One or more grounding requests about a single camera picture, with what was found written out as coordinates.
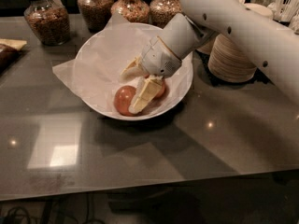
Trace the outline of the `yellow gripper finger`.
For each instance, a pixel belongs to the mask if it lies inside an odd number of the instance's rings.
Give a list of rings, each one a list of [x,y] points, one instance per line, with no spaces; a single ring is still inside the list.
[[[146,75],[147,72],[142,66],[141,58],[135,57],[120,74],[120,81],[131,81],[137,77]]]
[[[143,111],[148,104],[156,97],[163,87],[163,79],[155,75],[142,77],[138,80],[136,93],[133,97],[129,112],[138,114]]]

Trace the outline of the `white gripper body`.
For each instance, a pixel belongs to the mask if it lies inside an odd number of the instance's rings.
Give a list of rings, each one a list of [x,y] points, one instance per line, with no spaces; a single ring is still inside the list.
[[[150,75],[168,78],[179,70],[182,61],[159,36],[155,36],[142,49],[141,65]]]

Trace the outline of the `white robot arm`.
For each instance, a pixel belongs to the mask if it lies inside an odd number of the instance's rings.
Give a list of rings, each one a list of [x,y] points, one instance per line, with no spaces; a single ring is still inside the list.
[[[180,0],[182,11],[121,72],[120,81],[173,76],[212,37],[233,41],[284,94],[299,102],[299,36],[238,0]]]

